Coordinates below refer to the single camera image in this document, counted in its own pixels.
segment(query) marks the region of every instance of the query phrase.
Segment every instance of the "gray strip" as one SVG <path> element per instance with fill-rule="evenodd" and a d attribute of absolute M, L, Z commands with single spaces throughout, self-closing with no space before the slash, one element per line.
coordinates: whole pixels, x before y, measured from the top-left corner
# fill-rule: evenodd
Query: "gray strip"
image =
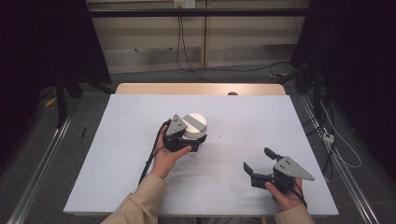
<path fill-rule="evenodd" d="M 11 214 L 7 224 L 22 224 L 29 213 L 30 208 L 32 207 L 33 202 L 35 201 L 35 196 L 37 195 L 38 191 L 40 190 L 41 184 L 44 181 L 44 178 L 50 169 L 50 165 L 53 161 L 53 158 L 56 155 L 56 152 L 59 146 L 64 139 L 64 135 L 69 127 L 70 120 L 72 115 L 76 112 L 77 106 L 73 106 L 71 112 L 67 116 L 64 124 L 61 128 L 55 131 L 54 136 L 52 137 L 51 142 L 44 154 L 43 159 L 41 160 L 40 164 L 38 165 L 37 169 L 35 170 L 35 174 L 33 175 L 32 179 L 29 181 L 24 193 L 22 194 L 20 200 L 18 201 L 17 205 L 14 208 L 14 211 Z"/>
<path fill-rule="evenodd" d="M 300 99 L 303 102 L 306 112 L 308 113 L 309 117 L 313 120 L 313 123 L 317 128 L 319 125 L 318 125 L 318 121 L 314 119 L 315 115 L 312 112 L 313 111 L 312 102 L 309 100 L 307 96 L 304 97 L 301 95 Z M 318 131 L 318 135 L 321 140 L 322 133 L 320 131 Z M 329 146 L 326 146 L 326 149 L 330 153 Z M 340 158 L 342 158 L 336 147 L 334 148 L 334 152 L 337 153 Z M 349 169 L 337 158 L 335 158 L 333 154 L 332 154 L 332 161 L 334 162 L 334 166 L 337 169 L 338 173 L 340 174 L 353 202 L 356 204 L 356 207 L 361 213 L 361 217 L 363 218 L 364 223 L 367 224 L 379 223 L 378 219 L 375 216 L 375 212 L 372 206 L 370 205 L 364 193 L 361 191 L 361 188 L 359 187 L 358 183 L 355 181 L 355 178 L 353 177 L 352 173 L 349 172 Z"/>
<path fill-rule="evenodd" d="M 198 129 L 200 132 L 202 132 L 206 128 L 206 126 L 203 123 L 201 123 L 198 119 L 195 119 L 190 115 L 184 116 L 183 119 L 186 120 L 192 126 L 194 126 L 196 129 Z"/>

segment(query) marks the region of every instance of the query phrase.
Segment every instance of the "hand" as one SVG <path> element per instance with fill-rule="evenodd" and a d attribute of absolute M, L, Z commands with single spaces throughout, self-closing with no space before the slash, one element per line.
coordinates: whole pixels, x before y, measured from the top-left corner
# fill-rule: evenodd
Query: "hand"
<path fill-rule="evenodd" d="M 293 185 L 293 189 L 300 195 L 303 195 L 301 193 L 302 184 L 303 184 L 302 179 L 295 178 L 295 184 Z M 302 203 L 299 197 L 297 197 L 297 195 L 295 195 L 290 190 L 287 191 L 285 194 L 283 194 L 271 182 L 265 183 L 265 187 L 268 189 L 268 191 L 270 191 L 270 193 L 274 196 L 274 198 L 276 198 L 277 202 L 279 203 L 279 207 L 281 211 L 289 210 Z"/>
<path fill-rule="evenodd" d="M 181 150 L 171 152 L 164 146 L 163 134 L 166 131 L 167 126 L 165 125 L 161 130 L 160 137 L 158 138 L 157 145 L 155 147 L 154 165 L 151 169 L 153 175 L 159 178 L 165 179 L 169 172 L 174 168 L 176 161 L 189 153 L 192 147 L 183 147 Z"/>

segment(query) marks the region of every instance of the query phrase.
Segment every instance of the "white cable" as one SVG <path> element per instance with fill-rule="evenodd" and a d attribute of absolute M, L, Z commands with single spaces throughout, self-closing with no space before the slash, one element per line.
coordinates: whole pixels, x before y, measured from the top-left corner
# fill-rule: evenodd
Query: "white cable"
<path fill-rule="evenodd" d="M 323 105 L 322 102 L 320 102 L 320 104 L 321 104 L 321 106 L 323 107 L 324 113 L 326 114 L 326 117 L 327 117 L 327 119 L 329 120 L 330 125 L 332 125 L 332 121 L 331 121 L 331 119 L 330 119 L 329 114 L 328 114 L 327 111 L 326 111 L 326 108 L 324 107 L 324 105 Z M 337 153 L 335 153 L 335 152 L 332 150 L 332 147 L 330 146 L 330 144 L 327 143 L 327 145 L 329 146 L 330 151 L 334 154 L 335 158 L 337 158 L 337 159 L 338 159 L 339 161 L 341 161 L 343 164 L 345 164 L 346 166 L 349 166 L 349 167 L 351 167 L 351 168 L 359 168 L 359 167 L 361 167 L 361 158 L 359 157 L 358 153 L 356 153 L 355 149 L 353 149 L 353 147 L 341 136 L 341 134 L 338 133 L 337 130 L 335 130 L 334 125 L 332 125 L 332 129 L 335 131 L 335 133 L 337 133 L 337 135 L 349 146 L 349 148 L 352 150 L 352 152 L 356 155 L 356 157 L 357 157 L 358 160 L 359 160 L 359 165 L 351 165 L 351 164 L 347 163 L 346 161 L 344 161 L 340 156 L 337 155 Z"/>

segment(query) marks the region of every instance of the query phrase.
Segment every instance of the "person's left hand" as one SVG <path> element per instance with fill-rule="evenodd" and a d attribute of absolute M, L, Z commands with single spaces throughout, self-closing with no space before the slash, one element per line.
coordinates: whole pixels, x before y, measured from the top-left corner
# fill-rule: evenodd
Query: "person's left hand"
<path fill-rule="evenodd" d="M 158 176 L 159 178 L 165 179 L 169 172 L 174 168 L 176 162 L 181 157 L 188 154 L 192 147 L 183 147 L 181 150 L 171 152 L 166 149 L 163 142 L 163 135 L 166 131 L 167 126 L 165 125 L 161 130 L 160 137 L 158 138 L 157 145 L 155 147 L 154 165 L 152 166 L 151 173 Z"/>

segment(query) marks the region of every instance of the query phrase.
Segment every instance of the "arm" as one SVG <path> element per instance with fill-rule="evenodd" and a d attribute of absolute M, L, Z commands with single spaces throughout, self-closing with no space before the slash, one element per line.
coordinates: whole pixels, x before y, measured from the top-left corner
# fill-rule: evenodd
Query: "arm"
<path fill-rule="evenodd" d="M 157 223 L 159 204 L 166 189 L 164 179 L 169 175 L 177 160 L 191 151 L 184 147 L 177 152 L 168 151 L 163 144 L 163 127 L 155 147 L 154 164 L 134 193 L 129 194 L 120 207 L 111 214 L 104 224 Z"/>
<path fill-rule="evenodd" d="M 300 178 L 295 179 L 294 190 L 302 194 L 303 181 Z M 314 220 L 302 204 L 301 200 L 292 192 L 282 194 L 272 183 L 265 183 L 265 187 L 276 198 L 279 203 L 280 212 L 274 214 L 277 224 L 311 224 Z"/>

